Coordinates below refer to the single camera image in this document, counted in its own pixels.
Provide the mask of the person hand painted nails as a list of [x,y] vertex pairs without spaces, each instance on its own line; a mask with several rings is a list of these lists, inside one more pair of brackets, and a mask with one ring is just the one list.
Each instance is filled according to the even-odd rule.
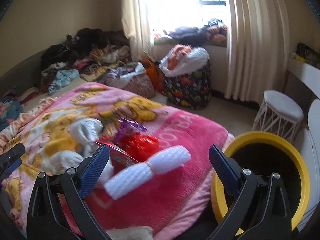
[[23,227],[23,220],[20,217],[20,213],[16,208],[12,208],[9,212],[10,218],[12,221],[14,221],[14,223],[22,228]]

